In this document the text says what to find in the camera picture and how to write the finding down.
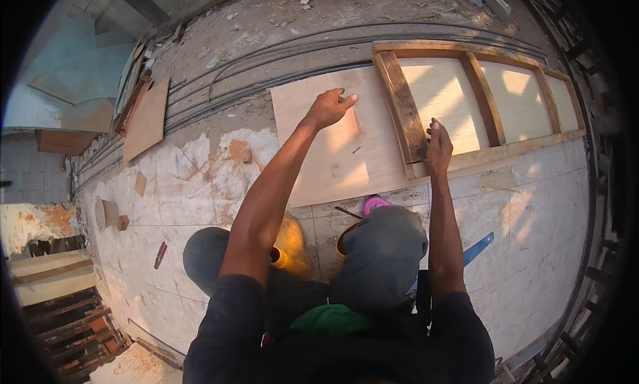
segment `yellow rubber boot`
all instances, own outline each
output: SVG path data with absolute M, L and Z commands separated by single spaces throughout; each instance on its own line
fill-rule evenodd
M 284 215 L 282 226 L 273 245 L 279 255 L 271 265 L 284 269 L 301 280 L 311 276 L 311 259 L 304 250 L 304 234 L 300 223 L 291 215 Z

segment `wood scrap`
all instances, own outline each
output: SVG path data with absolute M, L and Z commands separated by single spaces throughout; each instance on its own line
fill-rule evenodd
M 146 188 L 146 178 L 140 172 L 137 173 L 137 177 L 135 178 L 135 192 L 137 192 L 140 197 L 144 197 L 144 189 Z
M 164 138 L 164 116 L 171 78 L 165 77 L 144 93 L 126 127 L 123 161 L 127 163 Z

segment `peeling wall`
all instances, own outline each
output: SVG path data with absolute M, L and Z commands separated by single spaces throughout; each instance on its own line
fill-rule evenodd
M 33 240 L 53 240 L 79 234 L 76 206 L 2 204 L 0 235 L 5 256 L 17 254 Z

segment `plastic bucket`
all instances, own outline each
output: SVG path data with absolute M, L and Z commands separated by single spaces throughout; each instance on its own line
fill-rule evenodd
M 119 213 L 117 211 L 117 204 L 111 201 L 104 201 L 100 197 L 97 197 L 95 203 L 95 224 L 98 230 L 104 231 L 109 226 L 115 226 L 117 224 L 117 218 Z

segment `finger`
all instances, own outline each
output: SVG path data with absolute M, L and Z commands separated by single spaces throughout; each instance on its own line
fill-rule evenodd
M 353 105 L 355 105 L 355 103 L 357 102 L 357 100 L 359 100 L 359 96 L 356 94 L 351 94 L 348 97 L 346 97 L 344 99 L 344 101 L 341 102 L 341 106 L 344 110 L 347 110 L 348 108 L 352 107 Z

